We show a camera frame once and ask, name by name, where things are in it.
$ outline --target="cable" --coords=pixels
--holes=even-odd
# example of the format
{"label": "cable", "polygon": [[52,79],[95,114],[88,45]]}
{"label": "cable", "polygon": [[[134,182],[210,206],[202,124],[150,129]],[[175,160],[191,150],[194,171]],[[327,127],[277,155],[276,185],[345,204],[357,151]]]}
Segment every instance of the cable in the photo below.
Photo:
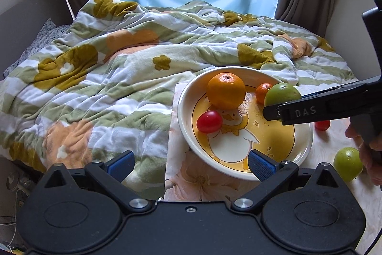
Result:
{"label": "cable", "polygon": [[367,249],[367,251],[365,252],[364,255],[368,255],[370,253],[370,251],[373,249],[373,247],[376,246],[379,238],[382,236],[382,228],[381,230],[379,231],[379,233],[377,234],[376,238],[374,239],[373,243],[369,246],[369,248]]}
{"label": "cable", "polygon": [[6,215],[0,216],[0,218],[3,218],[3,217],[12,218],[12,221],[0,223],[0,226],[10,226],[15,223],[15,218],[13,216],[6,216]]}
{"label": "cable", "polygon": [[13,254],[13,252],[12,252],[12,249],[11,249],[11,244],[12,244],[12,242],[13,242],[13,239],[15,238],[15,235],[16,235],[16,229],[17,229],[16,212],[17,212],[17,193],[18,193],[19,191],[21,191],[21,189],[18,189],[18,190],[16,191],[16,201],[15,201],[15,231],[13,232],[13,237],[12,237],[12,239],[11,239],[11,242],[9,242],[9,244],[8,244],[8,248],[9,248],[9,250],[11,251],[12,254]]}

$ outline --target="finger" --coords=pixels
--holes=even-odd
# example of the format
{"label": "finger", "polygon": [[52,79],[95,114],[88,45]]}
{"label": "finger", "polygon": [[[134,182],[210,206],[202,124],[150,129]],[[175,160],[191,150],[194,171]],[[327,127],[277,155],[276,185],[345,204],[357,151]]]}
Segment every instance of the finger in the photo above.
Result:
{"label": "finger", "polygon": [[373,166],[367,170],[369,175],[374,180],[382,181],[382,166],[379,164],[373,164]]}
{"label": "finger", "polygon": [[352,124],[350,124],[349,127],[346,129],[345,135],[348,138],[354,138],[359,136],[356,129],[354,129],[354,127],[352,126]]}
{"label": "finger", "polygon": [[373,158],[371,157],[370,150],[364,143],[358,148],[360,152],[360,160],[366,169],[370,169],[373,166]]}
{"label": "finger", "polygon": [[370,148],[375,151],[382,151],[382,133],[380,133],[370,144]]}
{"label": "finger", "polygon": [[375,186],[381,186],[381,185],[382,185],[382,181],[381,181],[381,180],[371,179],[371,182],[372,182]]}

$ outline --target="orange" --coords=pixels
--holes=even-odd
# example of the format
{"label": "orange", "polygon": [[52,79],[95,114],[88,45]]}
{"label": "orange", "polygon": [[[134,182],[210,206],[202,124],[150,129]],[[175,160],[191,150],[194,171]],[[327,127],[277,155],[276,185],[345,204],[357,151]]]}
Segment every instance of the orange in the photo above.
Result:
{"label": "orange", "polygon": [[236,109],[245,99],[244,82],[232,73],[221,73],[207,84],[207,97],[219,109]]}
{"label": "orange", "polygon": [[271,84],[261,84],[257,87],[256,91],[255,91],[255,95],[256,95],[256,101],[262,105],[264,105],[264,99],[265,99],[265,96],[267,95],[268,91],[270,88],[272,88],[273,86]]}

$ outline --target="pillow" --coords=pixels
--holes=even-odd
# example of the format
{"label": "pillow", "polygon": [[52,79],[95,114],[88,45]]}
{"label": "pillow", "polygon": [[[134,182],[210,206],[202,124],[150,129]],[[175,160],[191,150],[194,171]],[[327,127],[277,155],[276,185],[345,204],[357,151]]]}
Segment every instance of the pillow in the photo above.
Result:
{"label": "pillow", "polygon": [[64,34],[69,29],[69,27],[70,25],[62,25],[56,27],[51,19],[47,20],[43,27],[40,29],[32,44],[24,50],[16,62],[14,62],[3,72],[4,78],[7,77],[17,66],[28,59],[32,54],[39,52],[42,48],[50,45],[53,40],[60,38],[62,34]]}

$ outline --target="comforter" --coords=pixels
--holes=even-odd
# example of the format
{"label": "comforter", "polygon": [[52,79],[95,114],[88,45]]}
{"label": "comforter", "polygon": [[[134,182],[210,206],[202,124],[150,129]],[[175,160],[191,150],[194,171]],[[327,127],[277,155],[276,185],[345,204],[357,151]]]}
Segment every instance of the comforter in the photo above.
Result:
{"label": "comforter", "polygon": [[328,42],[296,25],[195,0],[178,8],[90,0],[58,40],[0,89],[0,154],[45,171],[132,150],[123,182],[163,196],[175,85],[217,66],[250,66],[301,93],[356,81]]}

